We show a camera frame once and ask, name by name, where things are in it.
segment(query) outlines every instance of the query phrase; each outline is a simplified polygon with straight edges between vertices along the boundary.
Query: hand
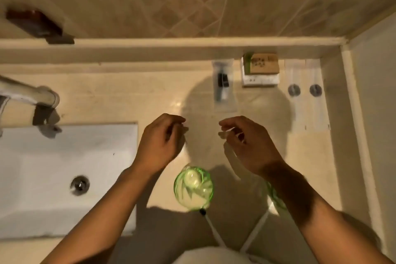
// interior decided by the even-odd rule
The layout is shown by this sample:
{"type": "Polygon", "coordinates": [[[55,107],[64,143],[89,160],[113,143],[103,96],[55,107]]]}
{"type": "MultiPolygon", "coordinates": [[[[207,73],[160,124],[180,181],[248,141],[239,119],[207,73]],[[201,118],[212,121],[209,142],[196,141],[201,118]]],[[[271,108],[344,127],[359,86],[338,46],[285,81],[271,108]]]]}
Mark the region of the hand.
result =
{"type": "Polygon", "coordinates": [[[245,116],[227,118],[219,124],[222,131],[231,129],[227,142],[249,171],[266,178],[273,166],[285,164],[265,127],[245,116]]]}
{"type": "Polygon", "coordinates": [[[142,135],[132,167],[150,175],[165,168],[176,156],[185,122],[181,116],[162,114],[149,124],[142,135]]]}

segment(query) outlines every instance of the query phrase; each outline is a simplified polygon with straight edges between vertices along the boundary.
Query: drain cover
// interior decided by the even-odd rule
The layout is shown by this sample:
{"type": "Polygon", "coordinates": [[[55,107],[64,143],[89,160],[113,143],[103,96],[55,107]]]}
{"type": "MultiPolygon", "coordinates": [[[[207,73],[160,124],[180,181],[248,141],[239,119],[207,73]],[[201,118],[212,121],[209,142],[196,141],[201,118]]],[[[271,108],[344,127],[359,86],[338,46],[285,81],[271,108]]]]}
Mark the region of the drain cover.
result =
{"type": "Polygon", "coordinates": [[[301,90],[300,87],[296,84],[292,84],[288,87],[288,92],[290,94],[290,96],[299,96],[301,94],[301,90]]]}
{"type": "Polygon", "coordinates": [[[314,97],[319,97],[322,95],[322,87],[315,84],[309,87],[309,92],[311,93],[312,96],[314,97]]]}
{"type": "Polygon", "coordinates": [[[76,196],[80,196],[87,193],[89,188],[90,188],[90,181],[86,176],[83,175],[79,175],[78,177],[75,177],[70,184],[71,192],[76,196]]]}

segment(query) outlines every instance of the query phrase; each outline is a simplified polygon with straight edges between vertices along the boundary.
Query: faucet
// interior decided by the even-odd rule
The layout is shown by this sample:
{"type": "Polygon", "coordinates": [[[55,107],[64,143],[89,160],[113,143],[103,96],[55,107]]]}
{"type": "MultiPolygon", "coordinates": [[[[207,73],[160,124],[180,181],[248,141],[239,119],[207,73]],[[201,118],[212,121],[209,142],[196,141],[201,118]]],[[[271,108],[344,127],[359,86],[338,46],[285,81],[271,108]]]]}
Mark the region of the faucet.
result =
{"type": "Polygon", "coordinates": [[[19,100],[43,108],[49,113],[59,104],[59,95],[48,87],[33,87],[0,75],[0,120],[10,99],[19,100]]]}

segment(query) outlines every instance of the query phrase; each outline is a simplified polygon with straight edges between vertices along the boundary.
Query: person's left hand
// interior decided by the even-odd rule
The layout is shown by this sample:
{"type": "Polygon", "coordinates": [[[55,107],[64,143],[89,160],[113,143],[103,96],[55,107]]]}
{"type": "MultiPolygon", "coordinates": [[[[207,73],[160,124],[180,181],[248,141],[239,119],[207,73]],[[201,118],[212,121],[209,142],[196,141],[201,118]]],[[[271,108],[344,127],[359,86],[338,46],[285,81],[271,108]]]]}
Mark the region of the person's left hand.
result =
{"type": "Polygon", "coordinates": [[[165,168],[177,156],[185,121],[181,116],[162,114],[149,124],[143,132],[132,167],[150,175],[165,168]]]}

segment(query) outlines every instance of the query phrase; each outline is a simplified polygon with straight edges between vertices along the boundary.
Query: forearm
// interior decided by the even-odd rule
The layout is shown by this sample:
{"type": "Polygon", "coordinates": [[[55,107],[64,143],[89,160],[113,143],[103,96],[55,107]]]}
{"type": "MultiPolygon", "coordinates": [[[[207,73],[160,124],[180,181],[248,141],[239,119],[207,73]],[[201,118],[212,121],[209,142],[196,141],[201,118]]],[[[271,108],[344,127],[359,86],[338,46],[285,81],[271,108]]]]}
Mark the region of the forearm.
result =
{"type": "Polygon", "coordinates": [[[76,263],[102,252],[106,260],[150,177],[133,165],[126,169],[42,263],[76,263]]]}
{"type": "Polygon", "coordinates": [[[273,166],[263,176],[286,204],[321,264],[392,263],[287,164],[273,166]]]}

